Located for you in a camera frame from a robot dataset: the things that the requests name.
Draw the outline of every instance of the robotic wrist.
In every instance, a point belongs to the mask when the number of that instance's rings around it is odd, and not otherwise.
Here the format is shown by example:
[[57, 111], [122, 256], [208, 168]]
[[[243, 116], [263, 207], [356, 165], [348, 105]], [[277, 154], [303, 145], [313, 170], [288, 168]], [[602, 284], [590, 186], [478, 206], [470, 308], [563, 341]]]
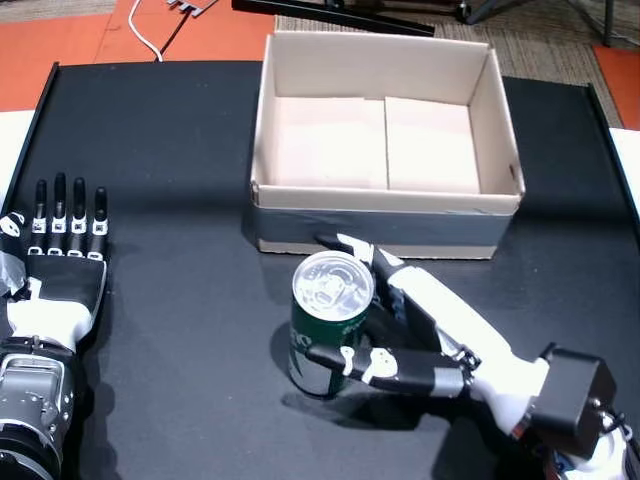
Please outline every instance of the robotic wrist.
[[0, 478], [58, 480], [85, 378], [69, 349], [37, 337], [0, 344]]

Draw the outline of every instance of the metal bracket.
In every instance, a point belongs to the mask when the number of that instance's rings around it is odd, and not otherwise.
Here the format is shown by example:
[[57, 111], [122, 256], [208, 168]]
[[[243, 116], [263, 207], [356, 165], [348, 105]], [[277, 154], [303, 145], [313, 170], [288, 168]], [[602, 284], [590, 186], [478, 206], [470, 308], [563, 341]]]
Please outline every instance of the metal bracket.
[[175, 3], [179, 3], [180, 4], [180, 10], [181, 11], [186, 11], [188, 8], [191, 9], [191, 16], [192, 17], [197, 17], [199, 15], [201, 15], [202, 13], [204, 13], [209, 7], [212, 7], [213, 5], [215, 5], [218, 2], [218, 0], [209, 0], [205, 5], [196, 5], [195, 3], [192, 2], [185, 2], [183, 0], [167, 0], [167, 3], [169, 5], [173, 5]]

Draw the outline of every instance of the white cable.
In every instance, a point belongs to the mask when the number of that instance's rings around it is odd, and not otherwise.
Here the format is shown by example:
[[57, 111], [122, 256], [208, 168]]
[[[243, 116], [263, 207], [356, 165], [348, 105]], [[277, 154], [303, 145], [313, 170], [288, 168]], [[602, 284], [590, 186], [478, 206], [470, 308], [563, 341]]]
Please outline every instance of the white cable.
[[136, 26], [133, 24], [133, 15], [134, 13], [136, 13], [136, 9], [138, 8], [139, 4], [140, 4], [140, 0], [136, 0], [135, 3], [133, 4], [133, 7], [131, 7], [131, 11], [129, 12], [129, 28], [131, 28], [131, 31], [133, 32], [133, 34], [136, 37], [138, 37], [138, 40], [144, 43], [149, 48], [149, 50], [151, 50], [154, 53], [158, 61], [163, 62], [164, 60], [162, 58], [162, 54], [160, 53], [160, 50], [158, 50], [156, 46], [153, 43], [151, 43], [149, 40], [144, 38], [142, 34], [138, 31]]

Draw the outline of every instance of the robotic arm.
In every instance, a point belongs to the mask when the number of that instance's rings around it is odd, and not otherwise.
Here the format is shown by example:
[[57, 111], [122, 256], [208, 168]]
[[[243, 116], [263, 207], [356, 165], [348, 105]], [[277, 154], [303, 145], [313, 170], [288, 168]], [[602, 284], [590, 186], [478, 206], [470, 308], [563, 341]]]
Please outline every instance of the robotic arm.
[[85, 375], [77, 344], [93, 328], [107, 273], [108, 220], [104, 188], [87, 220], [85, 184], [74, 182], [67, 220], [66, 180], [58, 174], [47, 218], [47, 184], [36, 187], [28, 254], [21, 250], [24, 218], [0, 220], [0, 294], [13, 330], [0, 343], [0, 478], [59, 480], [63, 444]]
[[441, 353], [374, 348], [339, 351], [314, 345], [307, 356], [385, 390], [439, 397], [468, 392], [485, 402], [500, 430], [519, 439], [531, 429], [556, 457], [559, 478], [625, 479], [630, 430], [613, 414], [616, 385], [606, 363], [550, 345], [533, 362], [464, 300], [426, 270], [362, 240], [321, 236], [327, 248], [354, 255], [376, 278], [383, 307]]

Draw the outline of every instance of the grey duct tape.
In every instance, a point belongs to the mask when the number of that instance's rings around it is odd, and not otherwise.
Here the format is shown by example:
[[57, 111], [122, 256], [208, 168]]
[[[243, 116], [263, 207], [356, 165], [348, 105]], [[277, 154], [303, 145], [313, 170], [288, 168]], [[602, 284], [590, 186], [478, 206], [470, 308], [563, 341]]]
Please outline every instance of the grey duct tape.
[[298, 210], [253, 206], [259, 239], [315, 243], [318, 233], [342, 232], [381, 245], [496, 246], [511, 215]]

